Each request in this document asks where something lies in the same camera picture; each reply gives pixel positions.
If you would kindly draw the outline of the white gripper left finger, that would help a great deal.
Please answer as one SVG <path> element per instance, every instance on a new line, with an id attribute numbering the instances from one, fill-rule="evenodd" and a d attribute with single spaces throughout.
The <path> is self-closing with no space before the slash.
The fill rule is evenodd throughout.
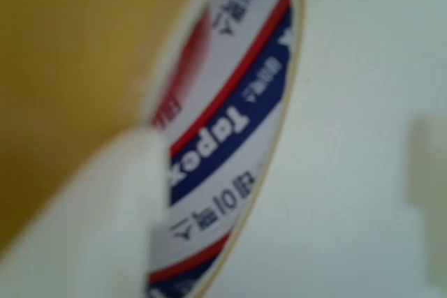
<path id="1" fill-rule="evenodd" d="M 2 297 L 144 297 L 168 147 L 135 128 L 94 155 L 1 259 Z"/>

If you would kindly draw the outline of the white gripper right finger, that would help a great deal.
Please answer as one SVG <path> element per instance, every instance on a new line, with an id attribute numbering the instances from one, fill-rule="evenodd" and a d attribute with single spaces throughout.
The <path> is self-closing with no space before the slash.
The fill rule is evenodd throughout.
<path id="1" fill-rule="evenodd" d="M 411 125 L 407 199 L 422 215 L 427 281 L 446 285 L 446 116 L 422 114 Z"/>

